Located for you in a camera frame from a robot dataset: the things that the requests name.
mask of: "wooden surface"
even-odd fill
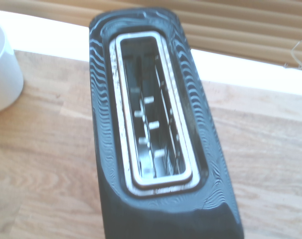
[[[103,239],[87,62],[16,52],[0,239]],[[204,82],[247,239],[302,239],[302,96]]]

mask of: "beige blind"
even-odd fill
[[[288,67],[302,63],[302,1],[0,0],[0,10],[82,26],[102,12],[139,6],[174,11],[192,48]]]

